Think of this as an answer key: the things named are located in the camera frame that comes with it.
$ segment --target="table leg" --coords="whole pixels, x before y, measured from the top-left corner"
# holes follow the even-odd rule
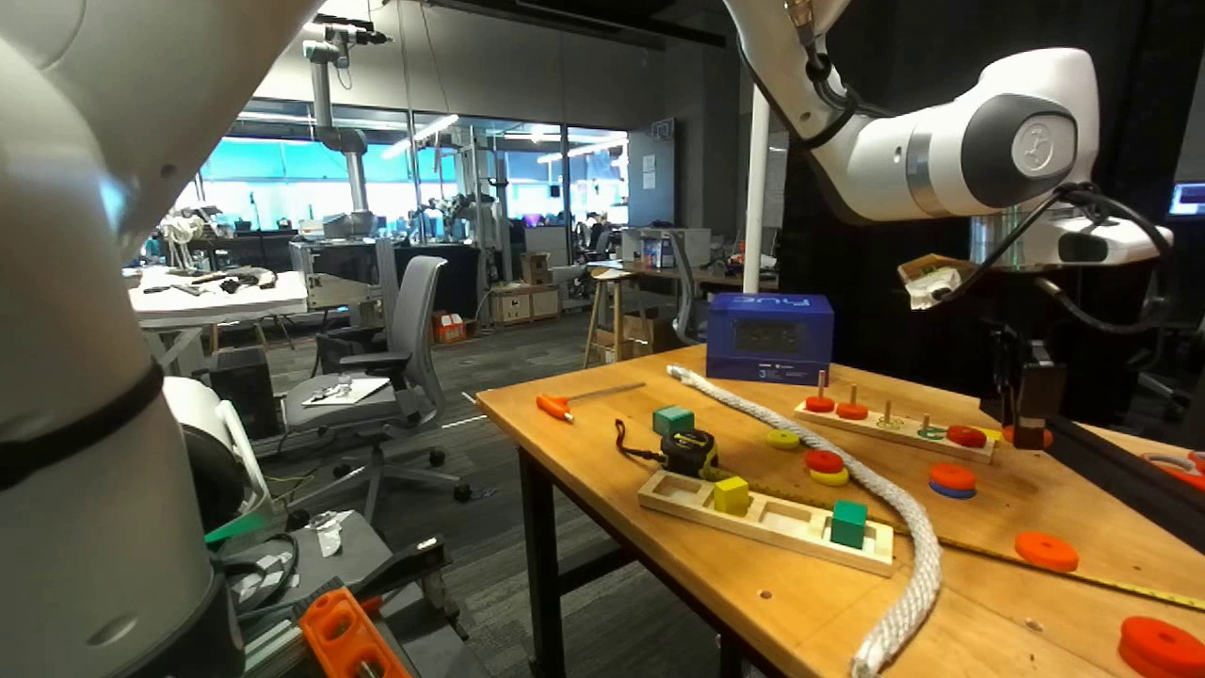
[[[566,674],[552,479],[521,447],[535,678]]]

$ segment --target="desk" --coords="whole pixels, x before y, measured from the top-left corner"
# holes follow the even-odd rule
[[[785,674],[849,674],[859,640],[903,590],[911,547],[895,540],[895,572],[883,580],[796,551],[647,513],[637,502],[647,468],[615,450],[615,417],[632,424],[630,445],[647,447],[655,445],[647,414],[668,403],[691,405],[699,428],[721,432],[714,450],[728,470],[810,503],[859,497],[870,503],[873,521],[901,521],[855,484],[834,491],[801,479],[797,454],[767,447],[760,422],[673,383],[664,373],[668,364],[703,373],[703,349],[687,345],[477,393],[486,414],[521,445],[540,674],[560,674],[566,661],[550,507],[552,484],[585,503],[677,596],[697,604],[697,610],[728,637],[723,649],[756,654]],[[540,393],[574,395],[624,379],[645,379],[645,386],[576,403],[574,424],[535,410]],[[785,383],[721,383],[785,414],[805,395],[801,386]],[[849,393],[849,383],[859,383],[861,403],[883,403],[889,395],[894,410],[901,414],[992,424],[992,417],[979,414],[977,400],[969,395],[837,364],[834,395]],[[817,428],[920,497],[943,540],[1012,556],[1017,531],[1055,531],[1076,547],[1081,572],[1087,577],[1205,597],[1205,570],[1198,551],[1087,484],[1048,450],[1002,447],[992,462],[969,460],[979,474],[979,497],[944,502],[927,491],[927,468],[949,454],[920,445],[884,445],[883,437],[834,424]],[[1111,437],[1130,447],[1160,447],[1139,437]],[[1195,637],[1205,637],[1203,614],[1029,572],[992,556],[943,551],[943,572],[944,585],[930,620],[901,651],[889,674],[1134,674],[1119,659],[1119,630],[1130,614],[1164,619]]]
[[[202,283],[198,292],[176,290],[168,283],[175,275],[152,266],[143,272],[143,283],[129,290],[129,300],[143,330],[176,330],[168,345],[158,341],[155,349],[162,364],[175,364],[192,341],[198,341],[202,329],[229,324],[229,321],[305,311],[303,272],[283,272],[271,290],[237,287],[235,292],[226,292],[217,283]]]

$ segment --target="floor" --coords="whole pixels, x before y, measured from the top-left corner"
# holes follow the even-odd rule
[[[586,311],[542,324],[488,329],[452,345],[437,345],[445,383],[445,424],[409,445],[437,442],[447,447],[447,470],[472,481],[458,503],[445,491],[404,491],[380,503],[380,531],[393,547],[441,533],[452,565],[447,590],[458,604],[463,649],[447,649],[447,674],[521,678],[527,665],[527,556],[521,516],[521,470],[514,442],[477,417],[472,393],[535,379],[585,364]],[[314,334],[271,339],[266,349],[274,393],[310,376]],[[266,460],[274,494],[323,481],[332,462]],[[557,502],[560,556],[594,551],[606,533],[566,497]],[[647,570],[624,565],[560,604],[574,674],[677,678],[714,674],[714,634],[677,604]]]

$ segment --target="white cable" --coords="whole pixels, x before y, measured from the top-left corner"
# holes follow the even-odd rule
[[[883,479],[879,470],[859,462],[851,450],[837,447],[827,437],[797,424],[796,417],[785,417],[752,400],[743,400],[692,369],[668,364],[668,373],[673,379],[680,379],[687,386],[697,386],[697,393],[703,393],[703,395],[713,395],[751,417],[760,417],[776,428],[791,428],[810,447],[837,450],[870,494],[879,494],[883,502],[889,502],[901,513],[901,521],[914,543],[914,570],[911,570],[903,596],[894,604],[889,614],[879,619],[879,625],[861,637],[861,645],[851,659],[855,678],[879,674],[920,634],[920,625],[930,619],[938,590],[943,590],[943,551],[938,551],[938,533],[933,533],[927,507],[914,503],[914,497],[903,494],[895,481]]]

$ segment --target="blue box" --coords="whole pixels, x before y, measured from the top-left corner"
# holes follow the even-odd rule
[[[713,292],[707,376],[817,383],[834,361],[825,292]]]

